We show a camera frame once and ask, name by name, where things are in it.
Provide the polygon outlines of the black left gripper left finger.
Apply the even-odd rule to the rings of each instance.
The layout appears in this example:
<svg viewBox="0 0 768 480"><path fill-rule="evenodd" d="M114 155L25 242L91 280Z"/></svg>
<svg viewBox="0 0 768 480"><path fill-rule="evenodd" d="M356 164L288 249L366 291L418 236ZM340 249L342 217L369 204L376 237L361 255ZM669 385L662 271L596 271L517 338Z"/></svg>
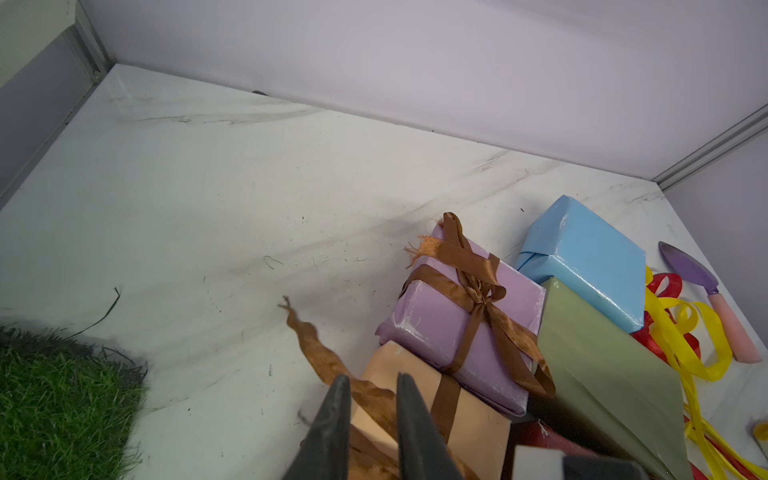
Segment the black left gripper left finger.
<svg viewBox="0 0 768 480"><path fill-rule="evenodd" d="M346 480L349 472L350 379L340 374L332 382L285 480Z"/></svg>

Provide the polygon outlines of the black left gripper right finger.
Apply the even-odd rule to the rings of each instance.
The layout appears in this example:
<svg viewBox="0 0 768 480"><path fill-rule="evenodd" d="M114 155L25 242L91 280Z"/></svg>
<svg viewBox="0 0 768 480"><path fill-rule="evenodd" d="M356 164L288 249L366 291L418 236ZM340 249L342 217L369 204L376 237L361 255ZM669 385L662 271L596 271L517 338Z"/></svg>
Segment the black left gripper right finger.
<svg viewBox="0 0 768 480"><path fill-rule="evenodd" d="M396 422L401 479L462 479L414 379L405 373L397 377Z"/></svg>

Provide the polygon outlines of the brown ribbon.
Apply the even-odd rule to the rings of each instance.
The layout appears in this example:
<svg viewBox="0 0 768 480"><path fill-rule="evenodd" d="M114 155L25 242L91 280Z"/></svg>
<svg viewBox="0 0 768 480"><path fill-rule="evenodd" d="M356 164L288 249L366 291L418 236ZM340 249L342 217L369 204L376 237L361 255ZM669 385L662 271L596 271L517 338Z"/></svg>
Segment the brown ribbon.
<svg viewBox="0 0 768 480"><path fill-rule="evenodd" d="M285 479L476 479L478 475L447 447L414 378L397 377L396 390L352 375L338 355L302 321L285 296L287 325L317 376L329 386ZM351 423L357 404L394 437L395 459L384 454Z"/></svg>
<svg viewBox="0 0 768 480"><path fill-rule="evenodd" d="M441 239L422 236L418 247L408 245L405 251L412 262L427 256L454 268L458 280L451 280L432 266L420 265L410 273L401 292L405 293L412 282L421 281L469 313L457 350L442 371L455 375L463 367L479 325L486 323L507 376L534 395L554 398L556 387L537 345L538 337L495 305L506 296L506 288L497 278L500 259L493 254L482 257L472 251L456 214L444 213L441 225Z"/></svg>

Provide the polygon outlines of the orange gift box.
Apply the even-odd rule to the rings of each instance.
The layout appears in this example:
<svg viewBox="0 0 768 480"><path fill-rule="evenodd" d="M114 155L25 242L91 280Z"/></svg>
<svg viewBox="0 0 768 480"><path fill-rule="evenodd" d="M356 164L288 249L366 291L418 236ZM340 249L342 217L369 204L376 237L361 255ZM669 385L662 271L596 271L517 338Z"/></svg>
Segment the orange gift box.
<svg viewBox="0 0 768 480"><path fill-rule="evenodd" d="M413 377L447 447L479 478L500 479L510 420L393 341L374 352L362 378L395 391L400 373Z"/></svg>

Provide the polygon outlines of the red gift box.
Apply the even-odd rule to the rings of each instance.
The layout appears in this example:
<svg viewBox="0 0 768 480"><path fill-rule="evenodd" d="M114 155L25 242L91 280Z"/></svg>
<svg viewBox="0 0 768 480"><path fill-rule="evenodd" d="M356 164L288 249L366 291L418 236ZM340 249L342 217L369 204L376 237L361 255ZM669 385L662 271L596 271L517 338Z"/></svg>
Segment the red gift box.
<svg viewBox="0 0 768 480"><path fill-rule="evenodd" d="M596 457L597 453L559 435L541 420L532 420L510 426L501 479L511 479L515 447L518 445L560 450L567 455Z"/></svg>

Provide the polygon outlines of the green gift box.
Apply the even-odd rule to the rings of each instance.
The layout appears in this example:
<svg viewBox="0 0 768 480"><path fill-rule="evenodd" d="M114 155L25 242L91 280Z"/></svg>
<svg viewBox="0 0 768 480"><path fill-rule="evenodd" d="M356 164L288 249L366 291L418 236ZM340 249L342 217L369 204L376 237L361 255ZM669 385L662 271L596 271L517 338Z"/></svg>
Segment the green gift box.
<svg viewBox="0 0 768 480"><path fill-rule="evenodd" d="M678 373L555 277L538 346L556 395L529 412L560 435L641 464L658 479L690 479Z"/></svg>

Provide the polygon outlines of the light blue gift box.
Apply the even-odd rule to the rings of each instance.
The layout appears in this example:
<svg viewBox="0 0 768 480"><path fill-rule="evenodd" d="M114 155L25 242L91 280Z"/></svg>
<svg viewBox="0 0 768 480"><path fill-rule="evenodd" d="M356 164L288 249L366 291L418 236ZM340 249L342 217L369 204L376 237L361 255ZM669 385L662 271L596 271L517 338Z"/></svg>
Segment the light blue gift box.
<svg viewBox="0 0 768 480"><path fill-rule="evenodd" d="M645 251L573 197L533 222L515 269L539 284L559 279L627 333L644 327Z"/></svg>

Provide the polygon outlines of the red ribbon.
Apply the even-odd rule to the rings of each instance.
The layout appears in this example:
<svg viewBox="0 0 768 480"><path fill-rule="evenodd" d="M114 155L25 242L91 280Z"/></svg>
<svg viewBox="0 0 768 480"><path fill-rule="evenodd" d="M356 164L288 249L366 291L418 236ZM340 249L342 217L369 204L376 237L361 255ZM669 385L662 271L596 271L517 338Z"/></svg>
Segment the red ribbon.
<svg viewBox="0 0 768 480"><path fill-rule="evenodd" d="M684 392L684 434L697 445L710 473L708 479L765 479L767 470L739 455L702 416L695 380L721 380L733 353L719 316L701 302L679 297L682 279L677 274L645 273L645 327L634 333L652 353L679 375ZM714 347L715 360L705 363L689 343L691 332L703 323Z"/></svg>

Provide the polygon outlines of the purple gift box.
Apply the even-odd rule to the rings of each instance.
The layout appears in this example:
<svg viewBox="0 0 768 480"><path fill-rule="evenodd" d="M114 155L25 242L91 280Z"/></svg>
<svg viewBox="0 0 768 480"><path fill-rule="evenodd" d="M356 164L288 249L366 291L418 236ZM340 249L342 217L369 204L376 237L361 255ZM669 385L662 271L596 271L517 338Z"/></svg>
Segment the purple gift box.
<svg viewBox="0 0 768 480"><path fill-rule="evenodd" d="M429 236L443 237L441 222ZM491 255L468 241L474 253L482 257ZM454 268L434 258L424 256L412 262L411 272L420 265L432 266L451 280L458 280ZM538 337L546 296L544 288L501 260L497 278L506 288L506 296L495 305ZM468 312L431 286L414 281L405 293L400 293L393 313L379 325L376 334L381 343L394 341L444 373L442 368L451 362L468 320ZM526 412L532 393L507 376L486 323L479 325L463 367L450 376L504 414L522 416Z"/></svg>

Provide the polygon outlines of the brown ribbon on purple box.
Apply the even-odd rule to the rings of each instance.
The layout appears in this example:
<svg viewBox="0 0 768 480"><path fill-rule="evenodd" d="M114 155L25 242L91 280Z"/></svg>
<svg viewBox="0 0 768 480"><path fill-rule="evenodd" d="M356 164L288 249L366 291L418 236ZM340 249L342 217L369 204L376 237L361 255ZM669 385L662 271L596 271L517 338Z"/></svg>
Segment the brown ribbon on purple box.
<svg viewBox="0 0 768 480"><path fill-rule="evenodd" d="M454 268L458 280L451 280L432 266L420 265L410 273L401 292L405 293L412 282L421 281L469 313L457 350L442 371L455 375L463 367L479 325L486 323L507 376L534 395L554 398L556 387L537 345L538 337L495 305L506 296L506 288L497 278L500 259L493 254L482 257L472 251L456 214L444 213L441 225L441 239L422 236L418 247L408 245L405 251L412 262L427 256Z"/></svg>

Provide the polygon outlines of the green artificial grass mat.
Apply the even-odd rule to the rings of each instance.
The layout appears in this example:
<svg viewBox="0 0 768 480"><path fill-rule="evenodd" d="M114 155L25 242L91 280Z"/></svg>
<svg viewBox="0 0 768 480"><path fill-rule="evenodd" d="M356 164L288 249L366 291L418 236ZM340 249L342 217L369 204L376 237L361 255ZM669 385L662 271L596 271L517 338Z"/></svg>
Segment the green artificial grass mat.
<svg viewBox="0 0 768 480"><path fill-rule="evenodd" d="M129 443L147 364L81 331L1 322L1 476L122 479L140 463Z"/></svg>

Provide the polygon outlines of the white two-tier mesh shelf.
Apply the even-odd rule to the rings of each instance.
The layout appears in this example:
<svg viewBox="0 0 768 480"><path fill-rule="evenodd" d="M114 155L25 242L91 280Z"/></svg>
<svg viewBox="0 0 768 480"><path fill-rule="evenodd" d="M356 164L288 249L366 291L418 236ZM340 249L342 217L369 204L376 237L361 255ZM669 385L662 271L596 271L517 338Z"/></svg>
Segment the white two-tier mesh shelf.
<svg viewBox="0 0 768 480"><path fill-rule="evenodd" d="M75 0L1 1L1 85L75 23Z"/></svg>

